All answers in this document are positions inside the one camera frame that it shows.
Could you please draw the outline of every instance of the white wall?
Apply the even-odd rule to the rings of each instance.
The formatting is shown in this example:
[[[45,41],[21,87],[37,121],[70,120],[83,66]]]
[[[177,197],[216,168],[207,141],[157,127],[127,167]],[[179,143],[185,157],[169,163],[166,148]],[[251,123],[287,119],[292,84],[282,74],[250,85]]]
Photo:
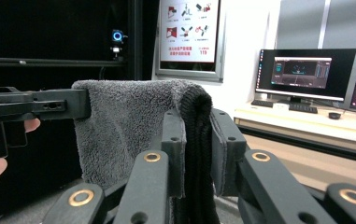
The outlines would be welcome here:
[[[227,1],[223,83],[194,81],[212,97],[215,108],[233,117],[236,108],[253,100],[260,49],[273,49],[279,1]],[[152,76],[152,80],[170,77]]]

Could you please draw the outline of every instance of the keyboard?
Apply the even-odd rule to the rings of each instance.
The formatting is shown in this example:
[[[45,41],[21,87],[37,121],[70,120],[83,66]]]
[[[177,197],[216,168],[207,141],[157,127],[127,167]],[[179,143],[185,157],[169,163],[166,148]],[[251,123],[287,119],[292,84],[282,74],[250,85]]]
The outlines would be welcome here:
[[[311,114],[318,114],[317,107],[309,106],[309,105],[291,104],[289,105],[289,110],[311,113]]]
[[[259,105],[266,107],[273,107],[274,103],[270,101],[254,100],[250,103],[251,105]]]

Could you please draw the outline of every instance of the black knit cloth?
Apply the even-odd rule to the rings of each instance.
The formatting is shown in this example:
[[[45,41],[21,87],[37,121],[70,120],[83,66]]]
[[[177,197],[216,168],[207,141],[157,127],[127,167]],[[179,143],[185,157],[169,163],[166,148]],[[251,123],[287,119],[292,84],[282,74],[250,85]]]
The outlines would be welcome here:
[[[181,99],[180,115],[186,128],[185,193],[175,200],[177,224],[220,223],[213,200],[210,176],[212,160],[210,112],[211,97],[203,90],[189,88]]]

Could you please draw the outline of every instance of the desk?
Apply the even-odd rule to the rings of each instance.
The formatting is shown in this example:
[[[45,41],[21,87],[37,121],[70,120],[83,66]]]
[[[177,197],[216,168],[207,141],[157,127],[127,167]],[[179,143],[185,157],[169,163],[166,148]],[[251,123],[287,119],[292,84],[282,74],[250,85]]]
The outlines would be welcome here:
[[[302,183],[326,190],[331,183],[356,185],[356,113],[317,106],[318,114],[251,104],[234,113],[252,149],[274,153]],[[338,112],[338,120],[329,119]]]

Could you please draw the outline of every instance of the gray towel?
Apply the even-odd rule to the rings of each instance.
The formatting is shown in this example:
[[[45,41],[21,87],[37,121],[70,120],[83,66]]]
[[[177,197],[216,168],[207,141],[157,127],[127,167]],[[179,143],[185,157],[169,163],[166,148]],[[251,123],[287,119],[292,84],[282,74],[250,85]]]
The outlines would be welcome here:
[[[179,223],[219,222],[210,179],[212,103],[201,86],[185,80],[84,80],[75,82],[73,89],[88,90],[91,101],[91,116],[75,120],[86,182],[107,189],[127,178],[136,155],[149,149],[151,139],[162,131],[164,112],[176,108],[186,125],[182,131],[192,140],[185,156],[185,190],[189,192],[174,202],[179,210],[174,219]]]

